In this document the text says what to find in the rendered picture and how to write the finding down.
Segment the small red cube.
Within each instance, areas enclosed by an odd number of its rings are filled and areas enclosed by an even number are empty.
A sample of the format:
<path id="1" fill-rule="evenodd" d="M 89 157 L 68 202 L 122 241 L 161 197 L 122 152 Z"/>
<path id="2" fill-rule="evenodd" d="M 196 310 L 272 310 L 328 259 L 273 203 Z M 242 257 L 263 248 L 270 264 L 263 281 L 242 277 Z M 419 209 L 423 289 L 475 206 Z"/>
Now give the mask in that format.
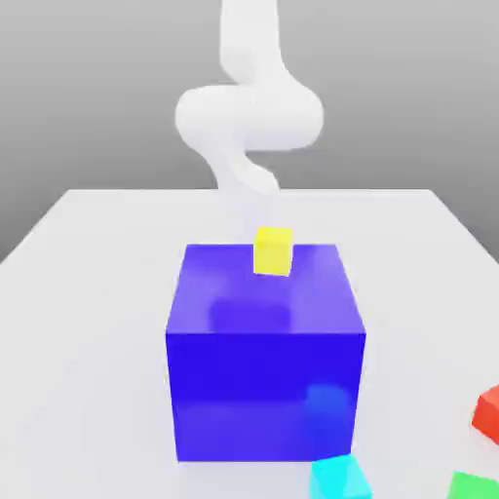
<path id="1" fill-rule="evenodd" d="M 472 426 L 499 445 L 499 385 L 479 396 Z"/>

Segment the large blue box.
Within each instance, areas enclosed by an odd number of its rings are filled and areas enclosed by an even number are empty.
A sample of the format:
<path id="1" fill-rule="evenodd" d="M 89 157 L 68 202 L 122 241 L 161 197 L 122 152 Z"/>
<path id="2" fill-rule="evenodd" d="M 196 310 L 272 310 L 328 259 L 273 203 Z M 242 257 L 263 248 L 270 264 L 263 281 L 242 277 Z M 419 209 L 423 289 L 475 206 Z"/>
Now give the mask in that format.
<path id="1" fill-rule="evenodd" d="M 166 328 L 182 462 L 350 452 L 366 331 L 338 248 L 298 245 L 285 277 L 249 245 L 189 245 Z"/>

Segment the small yellow cube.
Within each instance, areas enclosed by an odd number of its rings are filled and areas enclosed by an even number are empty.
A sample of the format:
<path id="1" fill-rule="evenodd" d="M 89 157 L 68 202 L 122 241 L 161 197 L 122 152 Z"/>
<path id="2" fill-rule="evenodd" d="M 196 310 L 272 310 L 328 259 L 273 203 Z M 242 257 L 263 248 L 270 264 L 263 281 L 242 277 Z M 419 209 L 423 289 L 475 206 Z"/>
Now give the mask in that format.
<path id="1" fill-rule="evenodd" d="M 261 226 L 253 243 L 253 272 L 287 277 L 292 263 L 292 229 Z"/>

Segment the small green cube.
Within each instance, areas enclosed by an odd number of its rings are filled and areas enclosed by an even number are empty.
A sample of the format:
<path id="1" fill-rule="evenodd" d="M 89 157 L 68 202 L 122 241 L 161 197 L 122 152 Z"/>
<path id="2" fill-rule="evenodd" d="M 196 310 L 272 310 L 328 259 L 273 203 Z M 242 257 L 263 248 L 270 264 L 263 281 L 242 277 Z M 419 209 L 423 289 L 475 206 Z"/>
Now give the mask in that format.
<path id="1" fill-rule="evenodd" d="M 446 499 L 499 499 L 499 482 L 455 472 Z"/>

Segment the small cyan cube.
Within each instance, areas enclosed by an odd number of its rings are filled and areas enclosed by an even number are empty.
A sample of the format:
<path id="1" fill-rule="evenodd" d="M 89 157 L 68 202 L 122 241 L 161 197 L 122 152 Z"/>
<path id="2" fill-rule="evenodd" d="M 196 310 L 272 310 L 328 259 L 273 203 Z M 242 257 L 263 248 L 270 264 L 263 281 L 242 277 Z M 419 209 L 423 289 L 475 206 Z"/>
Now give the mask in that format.
<path id="1" fill-rule="evenodd" d="M 372 490 L 354 455 L 311 464 L 310 499 L 372 499 Z"/>

